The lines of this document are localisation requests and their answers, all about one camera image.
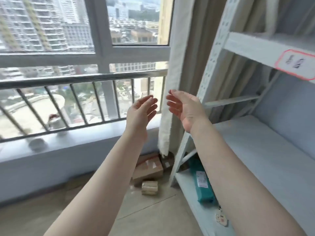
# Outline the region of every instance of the metal railing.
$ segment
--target metal railing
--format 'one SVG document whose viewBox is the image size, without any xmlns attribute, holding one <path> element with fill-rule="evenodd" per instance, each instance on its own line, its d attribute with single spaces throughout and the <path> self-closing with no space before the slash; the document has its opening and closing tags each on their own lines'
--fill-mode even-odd
<svg viewBox="0 0 315 236">
<path fill-rule="evenodd" d="M 134 87 L 134 79 L 138 78 L 148 78 L 148 91 L 147 93 L 150 93 L 150 78 L 151 77 L 163 77 L 163 87 L 162 87 L 162 93 L 161 93 L 161 101 L 160 106 L 162 106 L 162 98 L 163 98 L 163 92 L 164 92 L 164 84 L 165 84 L 165 76 L 167 75 L 167 69 L 161 69 L 161 70 L 151 70 L 151 71 L 137 71 L 137 72 L 116 72 L 116 73 L 110 73 L 110 74 L 89 74 L 89 75 L 70 75 L 70 76 L 56 76 L 56 77 L 40 77 L 40 78 L 30 78 L 30 79 L 23 79 L 23 80 L 0 80 L 0 90 L 7 90 L 7 89 L 15 89 L 25 105 L 30 109 L 30 111 L 34 114 L 37 121 L 41 124 L 44 132 L 38 132 L 33 134 L 28 134 L 27 131 L 18 123 L 18 121 L 13 117 L 11 112 L 8 110 L 8 107 L 2 106 L 2 103 L 0 103 L 0 111 L 7 117 L 7 119 L 17 128 L 20 136 L 12 137 L 12 138 L 4 138 L 1 136 L 1 129 L 0 129 L 0 143 L 7 142 L 7 141 L 13 141 L 17 139 L 23 139 L 28 137 L 36 137 L 40 135 L 45 134 L 51 134 L 51 133 L 57 133 L 61 131 L 68 131 L 78 128 L 84 128 L 89 126 L 95 126 L 105 123 L 111 123 L 116 122 L 120 120 L 126 119 L 125 117 L 120 116 L 120 110 L 119 110 L 119 103 L 118 103 L 118 95 L 117 95 L 117 89 L 116 89 L 116 80 L 122 80 L 122 79 L 130 79 L 131 80 L 131 92 L 132 92 L 132 103 L 135 102 L 135 87 Z M 115 102 L 116 102 L 116 110 L 118 114 L 118 118 L 111 119 L 106 121 L 103 115 L 103 110 L 100 103 L 100 96 L 97 93 L 97 88 L 95 85 L 95 82 L 103 82 L 103 81 L 112 81 L 114 93 L 115 93 Z M 96 102 L 98 105 L 98 109 L 101 116 L 101 121 L 97 123 L 88 123 L 85 113 L 82 109 L 82 106 L 79 102 L 78 95 L 74 89 L 73 84 L 78 83 L 92 83 Z M 57 85 L 69 85 L 70 90 L 74 96 L 75 105 L 78 107 L 79 112 L 81 114 L 81 117 L 84 121 L 84 125 L 79 126 L 70 126 L 69 123 L 66 121 L 65 116 L 63 112 L 61 111 L 60 107 L 58 106 L 55 97 L 51 93 L 51 90 L 48 88 L 49 86 L 57 86 Z M 64 124 L 64 127 L 59 129 L 50 129 L 47 124 L 44 123 L 43 119 L 40 117 L 40 115 L 37 113 L 35 108 L 32 105 L 32 102 L 25 96 L 23 91 L 21 89 L 23 88 L 31 88 L 31 87 L 43 87 L 45 91 L 47 92 L 47 97 L 50 98 L 51 102 L 53 103 L 54 107 L 56 108 L 58 115 Z"/>
</svg>

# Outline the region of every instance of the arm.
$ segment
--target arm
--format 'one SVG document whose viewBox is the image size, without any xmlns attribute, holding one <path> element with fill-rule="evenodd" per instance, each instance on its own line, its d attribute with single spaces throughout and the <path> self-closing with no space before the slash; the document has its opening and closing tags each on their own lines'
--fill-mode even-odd
<svg viewBox="0 0 315 236">
<path fill-rule="evenodd" d="M 50 226 L 45 236 L 108 235 L 147 139 L 157 99 L 147 96 L 127 113 L 127 126 L 104 162 Z"/>
<path fill-rule="evenodd" d="M 226 144 L 198 98 L 170 91 L 169 110 L 191 133 L 215 195 L 238 235 L 306 235 Z"/>
</svg>

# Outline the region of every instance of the person's right arm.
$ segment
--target person's right arm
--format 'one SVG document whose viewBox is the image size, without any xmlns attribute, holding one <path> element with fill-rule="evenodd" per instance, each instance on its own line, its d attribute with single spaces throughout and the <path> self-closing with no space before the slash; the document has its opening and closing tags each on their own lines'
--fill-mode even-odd
<svg viewBox="0 0 315 236">
<path fill-rule="evenodd" d="M 169 110 L 190 132 L 211 186 L 238 235 L 306 235 L 212 126 L 199 99 L 171 90 Z"/>
</svg>

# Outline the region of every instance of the person's left hand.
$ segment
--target person's left hand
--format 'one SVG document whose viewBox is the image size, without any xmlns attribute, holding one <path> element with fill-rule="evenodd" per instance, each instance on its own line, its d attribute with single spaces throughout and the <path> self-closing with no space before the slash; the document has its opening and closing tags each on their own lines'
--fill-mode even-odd
<svg viewBox="0 0 315 236">
<path fill-rule="evenodd" d="M 147 139 L 147 125 L 156 115 L 157 98 L 149 95 L 138 99 L 127 112 L 126 130 Z"/>
</svg>

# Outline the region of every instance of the cityscape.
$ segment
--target cityscape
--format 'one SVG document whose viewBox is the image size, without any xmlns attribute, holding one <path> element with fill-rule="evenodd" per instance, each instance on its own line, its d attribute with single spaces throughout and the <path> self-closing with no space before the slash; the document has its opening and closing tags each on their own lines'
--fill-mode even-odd
<svg viewBox="0 0 315 236">
<path fill-rule="evenodd" d="M 173 0 L 106 0 L 112 44 L 167 45 Z M 94 51 L 93 39 L 84 0 L 0 0 L 0 52 L 24 51 Z M 112 63 L 110 72 L 165 69 L 167 62 Z M 67 66 L 10 67 L 0 69 L 0 79 L 25 79 L 58 75 L 98 73 L 96 64 Z M 150 79 L 149 92 L 161 95 L 163 78 Z M 76 95 L 89 123 L 101 121 L 95 93 L 91 83 L 75 84 Z M 69 124 L 83 124 L 69 86 L 49 87 L 57 103 L 66 114 Z M 135 99 L 148 93 L 148 79 L 134 80 Z M 131 81 L 117 80 L 116 91 L 120 116 L 124 117 L 132 104 Z M 56 113 L 44 88 L 22 89 L 39 115 L 47 121 Z M 105 120 L 106 99 L 97 83 Z M 43 131 L 15 90 L 0 91 L 0 102 L 29 132 Z M 5 116 L 0 115 L 3 137 L 18 135 Z"/>
</svg>

